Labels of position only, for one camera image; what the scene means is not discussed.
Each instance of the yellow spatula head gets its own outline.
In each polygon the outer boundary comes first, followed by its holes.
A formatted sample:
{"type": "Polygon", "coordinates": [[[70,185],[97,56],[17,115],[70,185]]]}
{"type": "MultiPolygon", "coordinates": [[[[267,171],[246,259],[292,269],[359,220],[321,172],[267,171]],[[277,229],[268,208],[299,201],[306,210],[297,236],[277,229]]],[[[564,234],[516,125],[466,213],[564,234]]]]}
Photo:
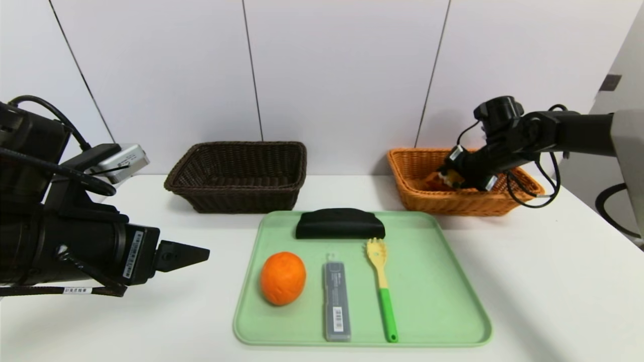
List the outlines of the yellow spatula head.
{"type": "Polygon", "coordinates": [[[387,246],[383,239],[372,238],[366,243],[366,255],[375,267],[384,267],[387,261],[387,246]]]}

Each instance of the brown wicker basket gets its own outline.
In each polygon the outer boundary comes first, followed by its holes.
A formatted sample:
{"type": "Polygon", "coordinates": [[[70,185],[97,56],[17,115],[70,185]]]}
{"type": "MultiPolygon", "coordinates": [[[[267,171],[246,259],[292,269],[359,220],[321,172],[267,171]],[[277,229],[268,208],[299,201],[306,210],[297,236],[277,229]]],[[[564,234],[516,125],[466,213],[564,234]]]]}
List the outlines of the brown wicker basket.
{"type": "Polygon", "coordinates": [[[269,213],[293,209],[306,169],[300,142],[208,142],[188,150],[164,187],[199,213],[269,213]]]}
{"type": "MultiPolygon", "coordinates": [[[[396,178],[398,193],[407,210],[430,214],[470,216],[500,216],[507,214],[518,203],[507,192],[506,177],[499,175],[496,186],[489,192],[476,189],[458,191],[429,191],[424,179],[444,163],[450,149],[398,148],[388,153],[389,164],[396,178]]],[[[520,168],[512,170],[530,192],[542,195],[545,190],[520,168]]],[[[534,197],[512,188],[516,197],[526,202],[534,197]]]]}

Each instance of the black cable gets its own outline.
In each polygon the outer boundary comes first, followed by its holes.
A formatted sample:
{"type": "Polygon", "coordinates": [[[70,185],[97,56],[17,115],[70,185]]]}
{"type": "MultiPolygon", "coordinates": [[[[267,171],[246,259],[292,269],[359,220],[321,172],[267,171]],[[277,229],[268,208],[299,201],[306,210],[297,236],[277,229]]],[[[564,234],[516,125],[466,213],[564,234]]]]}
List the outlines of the black cable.
{"type": "Polygon", "coordinates": [[[12,151],[11,149],[6,149],[3,147],[0,147],[0,156],[11,158],[22,164],[27,164],[29,166],[44,169],[49,172],[77,180],[85,185],[85,188],[88,191],[97,193],[99,195],[114,196],[117,193],[117,190],[112,185],[103,180],[87,175],[80,171],[70,169],[68,167],[57,165],[48,161],[43,161],[40,158],[28,156],[24,153],[12,151]]]}
{"type": "Polygon", "coordinates": [[[562,111],[567,111],[568,110],[568,107],[564,106],[563,104],[555,104],[554,106],[548,108],[548,112],[552,112],[552,111],[556,110],[557,108],[559,108],[562,111]]]}
{"type": "Polygon", "coordinates": [[[553,167],[554,167],[554,177],[556,180],[556,184],[554,185],[554,192],[552,195],[550,195],[550,198],[548,198],[548,201],[542,203],[541,205],[528,205],[525,202],[519,200],[514,191],[512,190],[512,184],[510,182],[511,179],[513,179],[513,176],[510,176],[511,172],[506,171],[506,185],[507,185],[507,192],[510,194],[510,197],[516,201],[519,205],[529,207],[530,209],[539,209],[541,207],[549,205],[551,202],[554,201],[554,198],[559,195],[559,190],[561,190],[561,174],[559,173],[559,165],[557,164],[557,159],[554,156],[554,152],[550,152],[550,159],[553,161],[553,167]]]}
{"type": "Polygon", "coordinates": [[[460,133],[459,137],[456,139],[456,145],[457,145],[457,146],[460,144],[460,138],[461,138],[461,137],[463,137],[463,135],[465,134],[465,132],[467,132],[467,131],[471,130],[472,128],[476,127],[476,125],[477,125],[479,122],[480,122],[479,120],[478,120],[478,121],[476,121],[476,123],[474,123],[474,124],[473,124],[473,125],[471,125],[470,127],[467,127],[463,132],[461,132],[461,133],[460,133]]]}
{"type": "Polygon", "coordinates": [[[626,190],[626,184],[617,184],[615,186],[610,186],[606,190],[602,191],[599,195],[597,195],[597,198],[595,199],[595,209],[597,209],[597,213],[606,220],[609,224],[611,224],[615,229],[621,231],[622,233],[632,236],[634,238],[641,238],[641,235],[638,233],[635,233],[633,231],[630,231],[626,229],[624,226],[621,226],[620,224],[617,224],[613,218],[611,218],[610,215],[608,215],[608,212],[606,212],[606,200],[608,200],[609,197],[612,195],[615,195],[616,193],[626,190]]]}
{"type": "Polygon", "coordinates": [[[13,107],[18,107],[18,104],[22,102],[34,102],[45,107],[48,111],[55,115],[62,124],[64,124],[71,130],[71,134],[74,136],[74,138],[76,138],[76,141],[78,141],[79,146],[83,151],[87,151],[91,148],[91,145],[87,141],[85,141],[85,138],[82,137],[80,132],[76,129],[76,127],[74,127],[71,121],[67,117],[65,117],[65,115],[58,110],[58,108],[54,107],[53,104],[33,95],[21,95],[10,100],[8,104],[13,107]]]}

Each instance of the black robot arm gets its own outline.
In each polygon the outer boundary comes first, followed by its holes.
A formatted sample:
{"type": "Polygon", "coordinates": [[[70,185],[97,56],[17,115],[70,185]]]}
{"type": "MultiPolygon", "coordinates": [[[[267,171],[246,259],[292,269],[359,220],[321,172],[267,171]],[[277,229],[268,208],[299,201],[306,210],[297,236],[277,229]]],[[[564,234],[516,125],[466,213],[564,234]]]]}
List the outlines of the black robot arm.
{"type": "Polygon", "coordinates": [[[457,145],[439,171],[455,170],[461,188],[489,191],[497,175],[538,161],[540,153],[564,151],[615,156],[611,139],[612,114],[581,115],[563,110],[536,111],[523,115],[513,97],[489,100],[474,110],[482,123],[486,145],[469,152],[457,145]]]}

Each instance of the sticker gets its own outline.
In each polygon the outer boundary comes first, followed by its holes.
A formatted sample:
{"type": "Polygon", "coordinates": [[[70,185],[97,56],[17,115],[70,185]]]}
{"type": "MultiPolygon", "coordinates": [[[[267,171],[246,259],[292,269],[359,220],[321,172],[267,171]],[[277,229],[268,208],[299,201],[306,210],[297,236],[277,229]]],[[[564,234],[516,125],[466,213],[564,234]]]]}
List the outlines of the sticker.
{"type": "Polygon", "coordinates": [[[125,262],[125,269],[123,269],[124,278],[130,279],[132,276],[134,264],[137,262],[138,250],[141,248],[141,241],[143,241],[143,231],[135,232],[132,247],[129,248],[128,260],[125,262]]]}
{"type": "Polygon", "coordinates": [[[65,287],[63,294],[91,294],[92,288],[89,287],[65,287]]]}
{"type": "Polygon", "coordinates": [[[460,145],[456,146],[454,152],[450,154],[450,160],[454,161],[456,158],[463,152],[463,147],[460,145]]]}
{"type": "Polygon", "coordinates": [[[333,331],[344,332],[345,326],[342,322],[342,307],[333,307],[333,331]]]}

